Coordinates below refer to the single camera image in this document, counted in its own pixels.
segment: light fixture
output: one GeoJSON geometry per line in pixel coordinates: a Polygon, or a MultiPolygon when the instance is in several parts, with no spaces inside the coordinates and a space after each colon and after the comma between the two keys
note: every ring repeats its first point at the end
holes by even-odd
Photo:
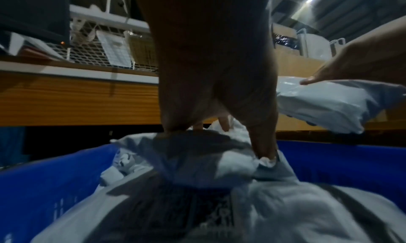
{"type": "Polygon", "coordinates": [[[311,3],[313,0],[307,0],[306,3],[309,4],[311,3]]]}

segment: wire rack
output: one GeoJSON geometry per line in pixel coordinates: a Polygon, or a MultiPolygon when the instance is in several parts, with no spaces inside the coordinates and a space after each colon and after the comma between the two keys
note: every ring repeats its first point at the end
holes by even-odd
{"type": "Polygon", "coordinates": [[[157,72],[150,33],[71,18],[70,47],[46,43],[62,58],[79,64],[157,72]]]}

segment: plastic bag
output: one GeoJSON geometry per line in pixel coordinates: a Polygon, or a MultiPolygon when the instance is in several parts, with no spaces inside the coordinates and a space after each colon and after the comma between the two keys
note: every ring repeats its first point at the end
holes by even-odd
{"type": "Polygon", "coordinates": [[[406,97],[406,87],[365,80],[336,80],[300,85],[303,78],[280,76],[279,113],[336,133],[364,131],[363,125],[406,97]]]}

